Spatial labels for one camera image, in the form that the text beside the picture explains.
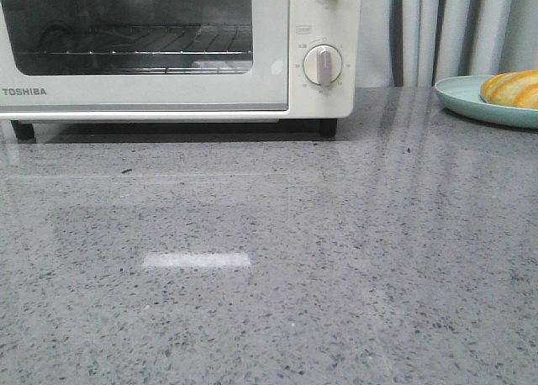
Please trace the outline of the grey white curtain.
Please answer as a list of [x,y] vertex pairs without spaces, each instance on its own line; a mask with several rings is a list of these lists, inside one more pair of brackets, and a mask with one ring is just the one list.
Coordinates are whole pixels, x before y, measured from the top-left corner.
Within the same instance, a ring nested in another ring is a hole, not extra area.
[[537,67],[537,0],[361,0],[358,87]]

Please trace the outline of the golden croissant bread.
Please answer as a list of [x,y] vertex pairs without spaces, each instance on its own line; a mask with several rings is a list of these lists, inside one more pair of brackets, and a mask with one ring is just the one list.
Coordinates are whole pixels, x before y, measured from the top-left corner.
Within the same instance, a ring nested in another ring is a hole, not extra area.
[[480,97],[495,105],[537,109],[537,70],[491,76],[482,84]]

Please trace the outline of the oven glass door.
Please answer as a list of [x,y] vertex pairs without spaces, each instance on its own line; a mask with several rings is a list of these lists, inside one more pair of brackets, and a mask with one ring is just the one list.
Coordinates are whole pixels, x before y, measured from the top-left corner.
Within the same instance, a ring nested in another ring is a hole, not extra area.
[[[283,110],[289,0],[1,0],[4,112]],[[31,76],[13,50],[53,25],[249,24],[253,65],[243,74]]]

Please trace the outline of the light green plate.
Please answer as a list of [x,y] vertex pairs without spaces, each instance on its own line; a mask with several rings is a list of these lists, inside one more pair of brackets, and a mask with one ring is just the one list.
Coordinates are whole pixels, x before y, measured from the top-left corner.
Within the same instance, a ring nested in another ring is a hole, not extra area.
[[486,103],[480,96],[489,76],[454,76],[435,83],[441,104],[469,119],[522,129],[537,129],[537,110]]

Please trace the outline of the lower oven timer knob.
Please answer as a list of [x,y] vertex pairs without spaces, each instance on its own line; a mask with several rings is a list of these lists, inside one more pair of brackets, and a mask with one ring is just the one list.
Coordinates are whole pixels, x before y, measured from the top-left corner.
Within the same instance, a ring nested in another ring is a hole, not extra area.
[[317,45],[303,59],[303,72],[310,82],[329,87],[342,71],[340,52],[331,45]]

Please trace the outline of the white Toshiba toaster oven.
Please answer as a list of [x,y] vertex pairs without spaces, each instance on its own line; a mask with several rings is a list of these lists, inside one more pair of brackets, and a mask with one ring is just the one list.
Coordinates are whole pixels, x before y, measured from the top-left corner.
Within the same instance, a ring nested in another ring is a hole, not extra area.
[[[361,0],[289,0],[287,106],[283,110],[138,111],[138,112],[4,112],[15,135],[29,139],[36,123],[178,123],[239,120],[318,119],[324,137],[335,134],[339,119],[354,107],[356,51]],[[308,80],[303,59],[317,45],[331,45],[341,54],[340,76],[329,87]]]

